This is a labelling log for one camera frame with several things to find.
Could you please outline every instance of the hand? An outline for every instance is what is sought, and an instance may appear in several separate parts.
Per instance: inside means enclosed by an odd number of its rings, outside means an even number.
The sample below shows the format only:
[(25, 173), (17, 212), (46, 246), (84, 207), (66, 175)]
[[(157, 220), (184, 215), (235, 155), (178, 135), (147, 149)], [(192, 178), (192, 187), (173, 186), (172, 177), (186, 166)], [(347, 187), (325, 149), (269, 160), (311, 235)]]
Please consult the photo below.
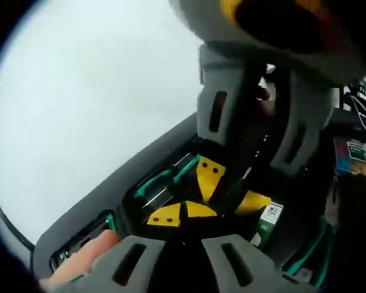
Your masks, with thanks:
[(105, 230), (97, 238), (87, 242), (78, 252), (71, 255), (47, 280), (42, 283), (48, 286), (64, 284), (75, 276), (90, 272), (96, 258), (119, 243), (120, 238), (112, 230)]

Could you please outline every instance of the white label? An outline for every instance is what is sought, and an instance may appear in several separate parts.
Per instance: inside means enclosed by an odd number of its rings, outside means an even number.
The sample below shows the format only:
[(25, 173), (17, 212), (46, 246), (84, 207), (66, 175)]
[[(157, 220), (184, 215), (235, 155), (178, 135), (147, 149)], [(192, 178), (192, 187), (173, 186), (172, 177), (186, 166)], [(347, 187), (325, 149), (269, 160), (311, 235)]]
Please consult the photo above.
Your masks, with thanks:
[(283, 205), (271, 202), (269, 206), (266, 206), (260, 218), (270, 224), (275, 225), (276, 221), (281, 215), (282, 209)]

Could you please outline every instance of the gray padded panel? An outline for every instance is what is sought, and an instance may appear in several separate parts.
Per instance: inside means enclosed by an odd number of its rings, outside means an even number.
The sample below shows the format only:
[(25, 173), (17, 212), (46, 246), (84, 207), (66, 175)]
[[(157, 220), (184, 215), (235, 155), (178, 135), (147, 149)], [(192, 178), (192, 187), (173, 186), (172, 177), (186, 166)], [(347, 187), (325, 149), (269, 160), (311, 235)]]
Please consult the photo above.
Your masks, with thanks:
[[(146, 248), (134, 268), (127, 285), (121, 286), (113, 281), (113, 276), (124, 257), (135, 244), (143, 244)], [(101, 255), (94, 262), (91, 273), (73, 278), (69, 283), (57, 287), (54, 292), (146, 292), (153, 268), (164, 244), (164, 241), (128, 236), (107, 253)]]
[[(220, 293), (238, 292), (316, 292), (311, 285), (291, 282), (275, 269), (273, 261), (239, 235), (204, 239), (202, 243), (209, 256)], [(222, 245), (231, 244), (248, 268), (253, 280), (241, 286)]]
[[(291, 76), (291, 105), (285, 136), (271, 166), (289, 176), (298, 173), (316, 150), (320, 131), (328, 124), (339, 89), (320, 88), (295, 73)], [(305, 128), (303, 142), (290, 163), (285, 160), (297, 136), (299, 127)]]
[[(198, 136), (220, 145), (226, 144), (227, 130), (232, 118), (236, 99), (243, 78), (243, 63), (238, 59), (228, 59), (202, 45), (199, 48), (201, 83), (204, 85), (197, 103)], [(217, 92), (226, 92), (218, 132), (209, 130), (210, 117)]]

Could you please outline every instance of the black panel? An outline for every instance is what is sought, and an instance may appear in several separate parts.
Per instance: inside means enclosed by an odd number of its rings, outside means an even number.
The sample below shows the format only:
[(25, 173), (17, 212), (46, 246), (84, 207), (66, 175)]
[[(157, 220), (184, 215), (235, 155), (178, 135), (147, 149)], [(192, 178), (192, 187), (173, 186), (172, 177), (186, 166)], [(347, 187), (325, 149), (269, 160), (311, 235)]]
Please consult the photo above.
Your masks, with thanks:
[(33, 271), (37, 278), (52, 274), (49, 261), (74, 235), (80, 232), (100, 213), (116, 209), (123, 196), (168, 156), (187, 143), (196, 134), (196, 115), (193, 114), (112, 173), (98, 187), (59, 218), (39, 238), (33, 254)]
[(218, 128), (220, 128), (222, 109), (224, 107), (227, 95), (228, 94), (226, 92), (217, 92), (215, 95), (209, 125), (209, 130), (211, 132), (218, 132)]

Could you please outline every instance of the sticker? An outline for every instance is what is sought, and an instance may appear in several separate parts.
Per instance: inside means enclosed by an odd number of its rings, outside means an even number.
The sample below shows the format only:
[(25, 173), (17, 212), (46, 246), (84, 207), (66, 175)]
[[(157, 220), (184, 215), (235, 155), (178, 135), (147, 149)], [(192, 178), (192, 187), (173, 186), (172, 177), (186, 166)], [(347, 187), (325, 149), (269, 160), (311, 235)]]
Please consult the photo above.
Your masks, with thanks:
[(272, 202), (271, 205), (266, 206), (260, 219), (275, 225), (281, 215), (282, 209), (283, 205)]
[(300, 268), (298, 273), (294, 276), (294, 279), (303, 283), (309, 283), (310, 279), (312, 279), (313, 272), (311, 270), (305, 269), (304, 267)]
[(342, 176), (349, 173), (366, 176), (366, 143), (335, 137), (334, 144), (336, 150), (335, 174)]
[(271, 202), (263, 211), (257, 224), (256, 233), (250, 243), (258, 248), (262, 248), (269, 240), (271, 233), (281, 215), (283, 205)]

